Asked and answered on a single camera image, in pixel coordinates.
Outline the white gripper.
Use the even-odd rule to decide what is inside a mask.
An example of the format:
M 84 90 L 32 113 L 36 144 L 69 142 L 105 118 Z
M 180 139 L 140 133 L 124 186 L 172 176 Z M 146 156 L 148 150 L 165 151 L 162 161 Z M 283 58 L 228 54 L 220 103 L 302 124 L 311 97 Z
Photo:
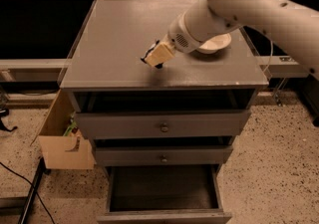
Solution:
M 193 38 L 186 28 L 185 14 L 178 15 L 168 27 L 167 36 L 173 43 L 159 41 L 159 44 L 146 58 L 147 64 L 155 67 L 174 57 L 174 48 L 182 53 L 191 53 L 201 46 L 201 42 Z

